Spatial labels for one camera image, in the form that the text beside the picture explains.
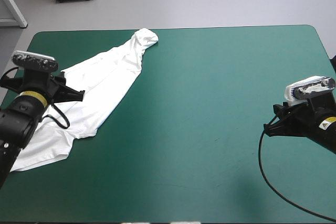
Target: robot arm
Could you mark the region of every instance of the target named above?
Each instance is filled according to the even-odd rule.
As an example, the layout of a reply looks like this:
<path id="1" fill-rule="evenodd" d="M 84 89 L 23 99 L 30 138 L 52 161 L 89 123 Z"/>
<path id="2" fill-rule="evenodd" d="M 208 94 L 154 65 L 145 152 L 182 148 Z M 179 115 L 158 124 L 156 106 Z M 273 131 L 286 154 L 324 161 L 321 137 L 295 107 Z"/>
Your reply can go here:
<path id="1" fill-rule="evenodd" d="M 57 102 L 82 101 L 84 96 L 84 91 L 66 86 L 62 73 L 57 77 L 51 74 L 58 69 L 52 57 L 15 51 L 12 61 L 24 74 L 21 78 L 4 74 L 0 79 L 0 87 L 19 94 L 7 108 L 0 109 L 0 188 L 47 108 Z"/>

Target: yellow stripe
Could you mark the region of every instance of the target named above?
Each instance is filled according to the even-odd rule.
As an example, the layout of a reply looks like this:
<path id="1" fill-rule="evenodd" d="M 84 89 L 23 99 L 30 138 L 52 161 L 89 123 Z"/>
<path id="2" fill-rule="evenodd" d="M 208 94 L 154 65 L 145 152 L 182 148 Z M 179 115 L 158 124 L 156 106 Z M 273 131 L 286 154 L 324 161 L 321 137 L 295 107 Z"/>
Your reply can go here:
<path id="1" fill-rule="evenodd" d="M 28 95 L 30 97 L 35 97 L 37 100 L 39 100 L 43 104 L 44 107 L 46 107 L 48 105 L 48 102 L 44 98 L 44 96 L 41 95 L 40 93 L 35 92 L 35 91 L 24 91 L 20 95 Z"/>

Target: table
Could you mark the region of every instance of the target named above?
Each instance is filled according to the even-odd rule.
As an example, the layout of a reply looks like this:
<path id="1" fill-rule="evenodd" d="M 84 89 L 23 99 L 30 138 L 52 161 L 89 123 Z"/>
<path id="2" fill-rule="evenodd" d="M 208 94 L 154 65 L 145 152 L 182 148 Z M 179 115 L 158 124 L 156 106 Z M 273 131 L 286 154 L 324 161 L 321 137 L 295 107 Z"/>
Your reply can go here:
<path id="1" fill-rule="evenodd" d="M 9 175 L 0 221 L 322 222 L 263 181 L 258 141 L 286 85 L 334 77 L 311 26 L 154 29 L 143 71 L 95 137 L 68 159 Z M 60 69 L 134 30 L 51 31 L 28 50 Z M 14 95 L 7 95 L 4 105 Z M 265 172 L 287 197 L 336 209 L 336 157 L 306 138 L 265 138 Z"/>

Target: warning label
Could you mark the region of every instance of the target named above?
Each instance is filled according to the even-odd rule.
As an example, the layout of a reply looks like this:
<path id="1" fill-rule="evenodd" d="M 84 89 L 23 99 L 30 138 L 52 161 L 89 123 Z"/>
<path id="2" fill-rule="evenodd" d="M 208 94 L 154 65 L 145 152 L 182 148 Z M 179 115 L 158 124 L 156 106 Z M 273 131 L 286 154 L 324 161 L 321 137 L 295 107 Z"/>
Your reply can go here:
<path id="1" fill-rule="evenodd" d="M 322 121 L 319 128 L 321 128 L 323 130 L 326 130 L 330 126 L 330 124 L 332 124 L 334 122 L 336 122 L 336 117 L 335 116 L 332 116 L 330 118 L 326 118 Z"/>

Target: white cloth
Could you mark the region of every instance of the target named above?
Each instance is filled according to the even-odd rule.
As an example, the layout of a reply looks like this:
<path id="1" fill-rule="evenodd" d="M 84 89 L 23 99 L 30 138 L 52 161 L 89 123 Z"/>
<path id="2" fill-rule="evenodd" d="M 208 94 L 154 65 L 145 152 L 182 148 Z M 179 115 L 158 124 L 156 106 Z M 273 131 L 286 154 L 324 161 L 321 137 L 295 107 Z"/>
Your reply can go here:
<path id="1" fill-rule="evenodd" d="M 67 86 L 85 90 L 82 102 L 57 104 L 69 119 L 70 127 L 64 130 L 45 118 L 18 155 L 11 171 L 28 170 L 65 159 L 75 138 L 94 136 L 140 74 L 145 50 L 157 41 L 155 33 L 143 28 L 124 45 L 63 70 Z M 65 124 L 53 108 L 49 107 L 45 114 Z"/>

